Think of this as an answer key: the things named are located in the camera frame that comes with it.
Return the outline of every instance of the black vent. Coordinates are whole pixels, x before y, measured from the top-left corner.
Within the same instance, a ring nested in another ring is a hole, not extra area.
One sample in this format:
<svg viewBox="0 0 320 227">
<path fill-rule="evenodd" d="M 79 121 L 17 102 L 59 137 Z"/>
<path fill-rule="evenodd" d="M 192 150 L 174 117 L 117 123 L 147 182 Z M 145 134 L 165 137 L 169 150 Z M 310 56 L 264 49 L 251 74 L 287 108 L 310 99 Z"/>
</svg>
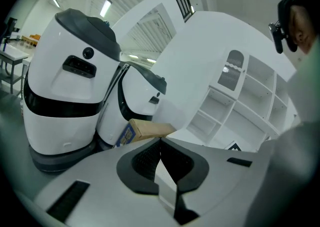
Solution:
<svg viewBox="0 0 320 227">
<path fill-rule="evenodd" d="M 132 167 L 139 175 L 154 182 L 159 161 L 160 144 L 157 142 L 134 156 Z"/>
<path fill-rule="evenodd" d="M 75 181 L 50 207 L 47 213 L 64 223 L 89 186 L 89 183 Z"/>
<path fill-rule="evenodd" d="M 229 64 L 242 68 L 244 63 L 244 55 L 238 50 L 232 50 L 229 53 L 228 59 L 226 60 Z"/>
<path fill-rule="evenodd" d="M 225 65 L 218 83 L 232 91 L 235 91 L 241 72 L 235 68 Z"/>
<path fill-rule="evenodd" d="M 194 167 L 194 161 L 189 156 L 165 142 L 161 143 L 161 160 L 176 184 Z"/>
</svg>

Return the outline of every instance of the black slot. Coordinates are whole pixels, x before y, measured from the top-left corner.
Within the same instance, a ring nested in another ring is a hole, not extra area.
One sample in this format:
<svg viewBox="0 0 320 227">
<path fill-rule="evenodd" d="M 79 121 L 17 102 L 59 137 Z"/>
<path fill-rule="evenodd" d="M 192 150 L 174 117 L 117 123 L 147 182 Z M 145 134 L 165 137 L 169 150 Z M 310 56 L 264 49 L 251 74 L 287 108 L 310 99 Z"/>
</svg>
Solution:
<svg viewBox="0 0 320 227">
<path fill-rule="evenodd" d="M 151 99 L 149 100 L 149 103 L 157 105 L 159 103 L 159 98 L 156 98 L 155 96 L 152 96 Z"/>
<path fill-rule="evenodd" d="M 62 69 L 88 79 L 95 77 L 97 71 L 96 66 L 74 55 L 68 56 L 62 65 Z"/>
<path fill-rule="evenodd" d="M 233 163 L 233 164 L 237 164 L 240 166 L 244 166 L 249 168 L 252 164 L 252 161 L 249 160 L 245 160 L 245 159 L 240 159 L 240 158 L 236 158 L 236 157 L 231 157 L 228 158 L 227 162 Z"/>
<path fill-rule="evenodd" d="M 47 213 L 64 223 L 89 186 L 89 183 L 75 181 L 49 208 Z"/>
</svg>

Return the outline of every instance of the white robot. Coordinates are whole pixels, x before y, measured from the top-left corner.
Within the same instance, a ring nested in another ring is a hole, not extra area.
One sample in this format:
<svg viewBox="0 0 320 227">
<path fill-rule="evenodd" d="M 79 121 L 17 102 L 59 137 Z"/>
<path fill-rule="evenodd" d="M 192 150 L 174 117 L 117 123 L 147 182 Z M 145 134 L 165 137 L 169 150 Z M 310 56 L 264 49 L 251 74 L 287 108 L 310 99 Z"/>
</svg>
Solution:
<svg viewBox="0 0 320 227">
<path fill-rule="evenodd" d="M 114 146 L 129 120 L 151 121 L 166 89 L 163 77 L 134 62 L 126 62 L 96 127 L 99 148 L 104 151 Z"/>
<path fill-rule="evenodd" d="M 68 9 L 49 23 L 24 84 L 24 124 L 38 169 L 65 170 L 95 150 L 120 53 L 114 32 L 99 18 Z"/>
</svg>

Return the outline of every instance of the table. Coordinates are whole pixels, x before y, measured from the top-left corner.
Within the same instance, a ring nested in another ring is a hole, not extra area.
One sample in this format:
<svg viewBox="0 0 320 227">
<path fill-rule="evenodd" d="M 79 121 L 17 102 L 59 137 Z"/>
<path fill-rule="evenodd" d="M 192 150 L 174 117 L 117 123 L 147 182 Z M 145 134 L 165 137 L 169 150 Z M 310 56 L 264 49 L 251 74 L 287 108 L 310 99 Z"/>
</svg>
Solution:
<svg viewBox="0 0 320 227">
<path fill-rule="evenodd" d="M 60 173 L 38 170 L 29 153 L 21 99 L 0 90 L 0 161 L 14 190 L 33 200 Z"/>
<path fill-rule="evenodd" d="M 14 91 L 14 84 L 22 79 L 22 75 L 18 76 L 14 74 L 15 66 L 21 64 L 23 59 L 28 58 L 28 53 L 22 52 L 21 50 L 15 48 L 12 45 L 7 44 L 5 46 L 5 51 L 2 51 L 4 44 L 0 45 L 0 82 L 4 81 L 10 84 L 10 93 L 18 96 L 20 91 Z M 5 69 L 3 69 L 3 62 L 6 63 Z M 7 70 L 7 64 L 11 65 L 11 73 Z"/>
<path fill-rule="evenodd" d="M 37 39 L 35 39 L 35 38 L 26 37 L 26 36 L 22 36 L 22 37 L 21 37 L 21 40 L 22 40 L 22 41 L 29 42 L 30 45 L 31 45 L 31 43 L 32 43 L 32 45 L 34 45 L 34 44 L 37 45 L 38 42 L 39 42 L 39 40 L 37 40 Z"/>
</svg>

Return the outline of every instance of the person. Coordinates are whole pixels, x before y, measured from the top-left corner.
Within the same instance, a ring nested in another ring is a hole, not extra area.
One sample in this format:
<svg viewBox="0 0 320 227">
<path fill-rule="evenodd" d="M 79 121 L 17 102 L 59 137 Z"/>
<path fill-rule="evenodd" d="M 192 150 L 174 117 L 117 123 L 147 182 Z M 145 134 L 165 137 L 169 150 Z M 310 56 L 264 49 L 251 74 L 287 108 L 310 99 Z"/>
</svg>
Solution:
<svg viewBox="0 0 320 227">
<path fill-rule="evenodd" d="M 292 52 L 301 49 L 308 54 L 317 33 L 301 0 L 281 0 L 278 3 L 278 20 Z"/>
</svg>

